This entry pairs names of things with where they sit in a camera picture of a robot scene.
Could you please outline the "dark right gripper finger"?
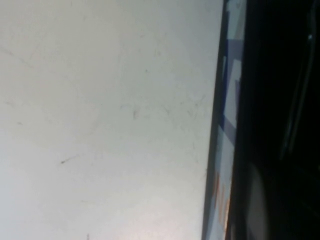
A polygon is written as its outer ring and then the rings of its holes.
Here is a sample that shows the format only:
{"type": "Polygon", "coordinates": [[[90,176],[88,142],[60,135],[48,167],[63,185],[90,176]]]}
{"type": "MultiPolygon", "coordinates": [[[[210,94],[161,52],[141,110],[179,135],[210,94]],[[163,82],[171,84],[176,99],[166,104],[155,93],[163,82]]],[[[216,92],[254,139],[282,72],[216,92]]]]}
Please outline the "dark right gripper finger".
{"type": "Polygon", "coordinates": [[[258,169],[249,165],[245,223],[247,240],[268,239],[268,209],[264,183],[258,169]]]}

